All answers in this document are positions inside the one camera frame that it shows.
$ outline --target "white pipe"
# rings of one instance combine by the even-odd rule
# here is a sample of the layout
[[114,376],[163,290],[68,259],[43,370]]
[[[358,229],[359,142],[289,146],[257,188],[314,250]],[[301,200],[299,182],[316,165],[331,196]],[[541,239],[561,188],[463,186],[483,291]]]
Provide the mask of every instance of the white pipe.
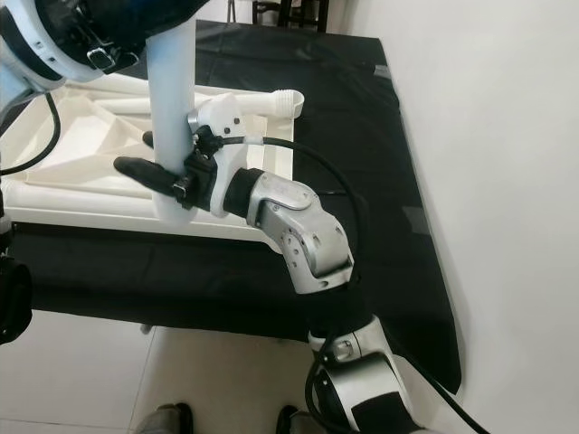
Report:
[[6,206],[69,213],[78,218],[86,213],[124,215],[135,218],[153,217],[148,199],[107,193],[84,192],[26,184],[15,179],[3,179]]
[[[187,114],[195,106],[195,18],[147,39],[147,71],[155,161],[175,174],[183,174],[183,161],[192,150]],[[153,195],[157,217],[185,224],[194,213],[174,198]]]
[[[296,90],[234,96],[243,115],[297,118],[304,103],[304,96]],[[195,106],[199,108],[212,98],[209,95],[195,93]],[[148,115],[151,112],[148,98],[95,99],[95,103],[116,115]]]
[[88,82],[69,81],[67,86],[86,90],[101,90],[104,92],[130,93],[148,96],[148,82],[127,75],[110,74]]

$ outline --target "white wall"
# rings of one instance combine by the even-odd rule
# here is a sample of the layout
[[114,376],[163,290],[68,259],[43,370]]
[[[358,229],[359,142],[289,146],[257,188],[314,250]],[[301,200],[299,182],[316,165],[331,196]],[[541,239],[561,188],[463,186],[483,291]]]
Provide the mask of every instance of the white wall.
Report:
[[463,402],[493,433],[577,430],[577,17],[565,0],[347,0],[340,24],[382,40],[465,344]]

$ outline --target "cable connector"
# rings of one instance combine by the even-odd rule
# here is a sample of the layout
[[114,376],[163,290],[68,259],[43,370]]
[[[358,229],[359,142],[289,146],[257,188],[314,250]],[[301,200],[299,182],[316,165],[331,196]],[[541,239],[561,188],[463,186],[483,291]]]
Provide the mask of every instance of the cable connector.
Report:
[[223,137],[216,136],[208,125],[203,125],[195,131],[193,143],[195,150],[207,159],[211,159],[225,145]]

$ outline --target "white vertical pole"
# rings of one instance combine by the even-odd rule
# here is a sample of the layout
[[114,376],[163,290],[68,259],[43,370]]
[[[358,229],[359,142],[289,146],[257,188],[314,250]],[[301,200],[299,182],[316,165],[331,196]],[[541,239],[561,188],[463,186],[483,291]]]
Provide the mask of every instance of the white vertical pole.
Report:
[[[195,102],[195,17],[147,39],[148,86],[151,98],[155,161],[182,175],[193,148],[187,114]],[[174,198],[153,194],[157,217],[171,224],[190,222],[195,209],[184,210]]]

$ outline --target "table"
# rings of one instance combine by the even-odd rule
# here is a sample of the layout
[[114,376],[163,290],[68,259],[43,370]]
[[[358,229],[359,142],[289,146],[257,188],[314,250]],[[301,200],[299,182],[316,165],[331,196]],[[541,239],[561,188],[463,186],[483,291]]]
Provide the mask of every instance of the table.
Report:
[[[126,71],[144,77],[144,64]],[[406,145],[398,100],[376,39],[199,22],[198,84],[306,96],[296,140],[338,165],[367,199],[367,302],[449,390],[460,385],[456,333]],[[337,187],[296,154],[294,179]],[[345,197],[323,197],[350,239]],[[37,309],[151,325],[306,338],[288,271],[265,244],[20,224]]]

